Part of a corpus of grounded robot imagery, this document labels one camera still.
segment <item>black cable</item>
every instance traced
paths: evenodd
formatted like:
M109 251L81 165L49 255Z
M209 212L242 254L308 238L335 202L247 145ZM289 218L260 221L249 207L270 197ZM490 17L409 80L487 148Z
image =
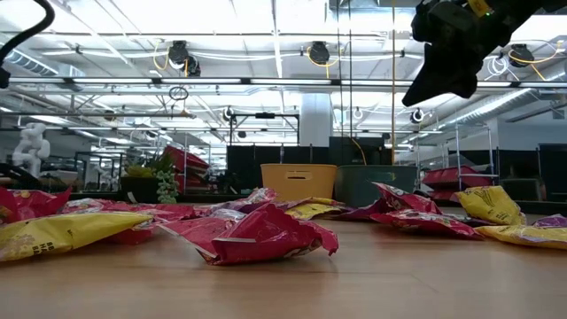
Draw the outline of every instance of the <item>black cable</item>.
M45 10L45 17L35 26L25 30L24 32L14 36L7 44L5 44L2 49L0 49L0 67L4 64L4 59L8 56L8 54L14 50L18 45L24 43L27 39L31 38L34 35L41 33L45 30L48 26L53 23L55 19L55 12L51 5L47 2L47 0L34 0L37 4L41 5L42 8ZM8 87L10 80L10 74L5 71L1 70L0 72L0 88L5 89Z

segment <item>black ceiling fixture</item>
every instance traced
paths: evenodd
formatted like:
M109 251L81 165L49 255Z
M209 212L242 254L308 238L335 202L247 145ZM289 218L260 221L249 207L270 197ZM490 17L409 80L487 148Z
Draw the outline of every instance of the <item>black ceiling fixture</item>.
M315 41L311 45L311 49L307 53L311 60L320 66L324 66L329 62L330 54L327 50L327 43L322 41Z
M198 63L197 58L190 55L187 51L187 41L174 41L171 48L169 48L167 56L172 63L180 66L180 69L185 67L187 61L188 76L201 76L201 65Z
M528 49L527 44L512 44L510 56L512 57L510 59L510 64L515 67L527 67L530 65L529 63L520 62L517 59L531 62L535 60L535 57L530 52L530 49Z
M411 116L409 117L409 120L414 123L414 124L419 124L423 121L423 111L420 108L417 108L417 110L413 111L411 113Z

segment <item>plastic bin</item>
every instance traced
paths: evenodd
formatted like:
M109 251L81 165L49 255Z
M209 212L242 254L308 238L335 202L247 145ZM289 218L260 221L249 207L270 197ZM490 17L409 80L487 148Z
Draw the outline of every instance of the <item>plastic bin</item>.
M416 187L417 167L343 166L337 171L335 197L351 207L364 207L381 198L375 183L385 183L409 193Z
M277 192L277 200L332 198L334 165L263 164L264 187Z

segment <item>fluorescent light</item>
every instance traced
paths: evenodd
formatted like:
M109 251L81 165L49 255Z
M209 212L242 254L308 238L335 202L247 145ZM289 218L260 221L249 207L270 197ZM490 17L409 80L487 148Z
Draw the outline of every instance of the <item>fluorescent light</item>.
M113 128L104 128L104 127L93 127L93 128L69 127L69 129L73 129L73 130L112 130Z
M63 120L57 116L48 116L48 115L34 115L34 116L30 116L32 119L36 119L39 121L46 121L48 123L52 123L52 124L68 124L69 121L67 120Z
M158 72L157 70L150 70L150 73L151 73L151 74L156 74L156 75L159 76L159 77L163 77L163 75L161 75L161 73Z
M108 142L116 143L116 144L131 144L132 142L124 139L124 138L115 138L115 137L107 137L106 140Z
M214 78L193 78L193 79L162 79L164 84L240 84L240 79L214 79Z
M91 134L89 132L85 132L85 131L81 131L81 130L77 130L76 132L81 134L82 136L86 136L86 137L90 137L90 138L98 138L98 136Z
M60 84L60 83L65 83L65 81L63 81L62 78L52 78L52 77L36 77L36 78L29 78L29 77L12 77L10 78L10 83L12 84L18 84L18 83L46 83L46 84L50 84L50 83L54 83L54 84Z
M73 78L75 83L97 83L97 84L152 84L148 78Z
M520 88L567 88L567 82L522 82Z
M512 82L496 82L496 81L492 81L492 82L479 82L478 83L478 87L479 88L484 88L484 87L492 87L492 88L507 88L510 85L512 85Z
M341 82L343 85L359 85L359 86L392 86L392 80L343 80ZM396 81L396 86L409 87L411 86L411 81Z
M293 79L252 79L252 84L281 84L281 85L329 85L330 80L293 80Z

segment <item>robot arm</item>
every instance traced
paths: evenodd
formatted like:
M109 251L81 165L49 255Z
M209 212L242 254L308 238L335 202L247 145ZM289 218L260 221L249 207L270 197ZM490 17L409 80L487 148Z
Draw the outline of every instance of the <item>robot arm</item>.
M415 105L445 93L469 98L484 58L535 12L553 12L567 0L425 0L412 21L414 39L426 42L423 68L403 99Z

